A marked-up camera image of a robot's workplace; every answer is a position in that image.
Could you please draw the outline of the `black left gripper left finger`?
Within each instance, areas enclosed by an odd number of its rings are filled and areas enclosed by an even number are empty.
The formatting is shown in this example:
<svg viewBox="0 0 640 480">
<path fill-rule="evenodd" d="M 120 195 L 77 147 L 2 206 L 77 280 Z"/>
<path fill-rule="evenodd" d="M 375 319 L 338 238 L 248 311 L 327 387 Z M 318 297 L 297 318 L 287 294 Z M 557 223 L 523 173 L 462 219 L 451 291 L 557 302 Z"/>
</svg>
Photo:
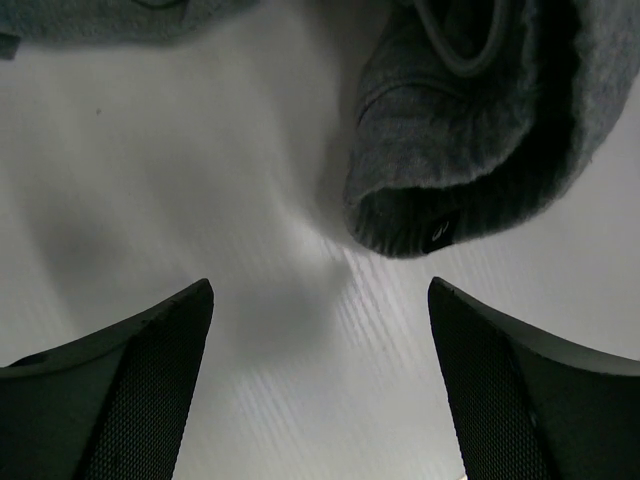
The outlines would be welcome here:
<svg viewBox="0 0 640 480">
<path fill-rule="evenodd" d="M 213 309 L 201 279 L 2 367 L 2 478 L 172 478 Z"/>
</svg>

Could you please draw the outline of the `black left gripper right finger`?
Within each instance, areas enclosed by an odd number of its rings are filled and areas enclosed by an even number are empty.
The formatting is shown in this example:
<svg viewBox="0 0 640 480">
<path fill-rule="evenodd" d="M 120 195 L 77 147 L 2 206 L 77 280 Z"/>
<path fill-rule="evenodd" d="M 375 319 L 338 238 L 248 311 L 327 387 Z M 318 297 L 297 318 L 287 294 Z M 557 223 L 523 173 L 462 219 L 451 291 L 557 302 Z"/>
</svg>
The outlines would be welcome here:
<svg viewBox="0 0 640 480">
<path fill-rule="evenodd" d="M 469 479 L 636 479 L 639 363 L 434 278 L 433 340 Z"/>
</svg>

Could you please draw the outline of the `grey shorts with drawstring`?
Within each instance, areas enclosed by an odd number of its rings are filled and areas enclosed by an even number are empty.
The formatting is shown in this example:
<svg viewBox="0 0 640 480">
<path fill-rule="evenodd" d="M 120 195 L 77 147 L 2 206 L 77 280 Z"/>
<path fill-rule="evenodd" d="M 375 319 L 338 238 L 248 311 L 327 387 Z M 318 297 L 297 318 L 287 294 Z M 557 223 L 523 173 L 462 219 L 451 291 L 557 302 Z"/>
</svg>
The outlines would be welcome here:
<svg viewBox="0 0 640 480">
<path fill-rule="evenodd" d="M 517 227 L 563 197 L 639 74 L 635 1 L 365 1 L 347 231 L 389 258 Z"/>
</svg>

